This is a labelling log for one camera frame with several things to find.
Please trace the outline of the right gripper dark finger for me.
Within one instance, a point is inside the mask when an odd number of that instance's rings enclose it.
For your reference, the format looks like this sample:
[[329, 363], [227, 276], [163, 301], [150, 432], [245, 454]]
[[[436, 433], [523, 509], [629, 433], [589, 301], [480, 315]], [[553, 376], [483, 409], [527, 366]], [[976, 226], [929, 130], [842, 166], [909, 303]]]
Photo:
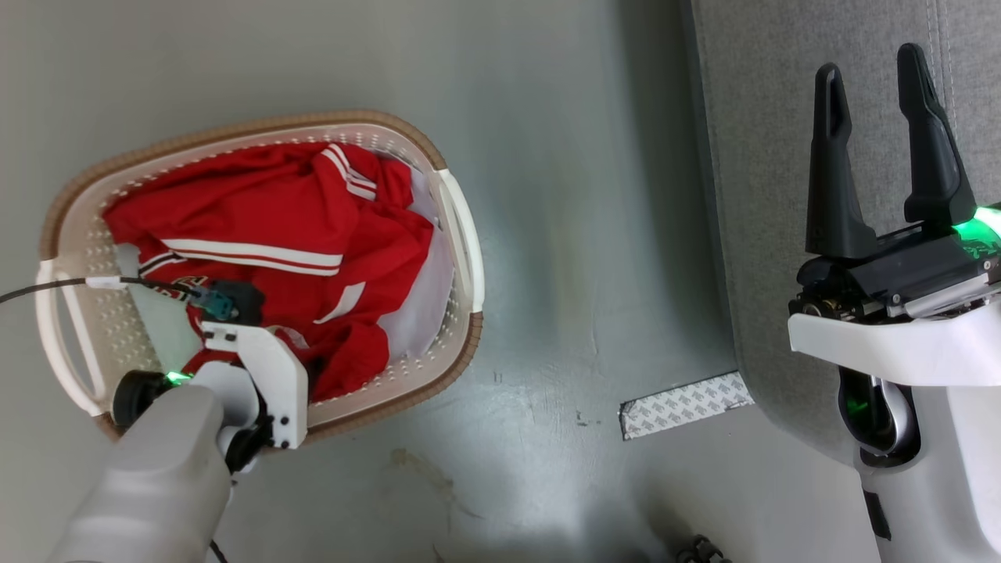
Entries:
[[877, 250], [864, 221], [849, 156], [853, 132], [843, 78], [833, 62], [815, 76], [805, 251], [830, 259], [861, 260]]
[[911, 193], [904, 202], [905, 220], [945, 227], [972, 220], [976, 199], [926, 55], [916, 43], [898, 50], [898, 92], [910, 143]]

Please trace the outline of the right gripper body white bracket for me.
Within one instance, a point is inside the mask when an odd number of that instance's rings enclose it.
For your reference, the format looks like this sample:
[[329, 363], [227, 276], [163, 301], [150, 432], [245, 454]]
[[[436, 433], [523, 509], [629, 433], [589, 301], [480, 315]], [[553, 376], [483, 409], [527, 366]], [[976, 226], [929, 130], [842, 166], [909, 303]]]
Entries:
[[858, 260], [819, 256], [798, 272], [791, 349], [906, 387], [999, 384], [999, 207], [948, 231], [880, 236]]

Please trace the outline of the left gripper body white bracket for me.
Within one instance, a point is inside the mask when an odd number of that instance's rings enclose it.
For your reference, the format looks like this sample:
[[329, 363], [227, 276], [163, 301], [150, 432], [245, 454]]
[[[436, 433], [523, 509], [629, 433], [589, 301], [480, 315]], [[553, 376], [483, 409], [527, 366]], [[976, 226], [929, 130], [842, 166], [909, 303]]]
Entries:
[[112, 421], [130, 430], [165, 393], [207, 389], [222, 410], [208, 435], [232, 473], [250, 470], [267, 448], [289, 450], [307, 438], [310, 378], [289, 346], [268, 328], [205, 321], [205, 345], [224, 360], [193, 373], [129, 371], [112, 396]]

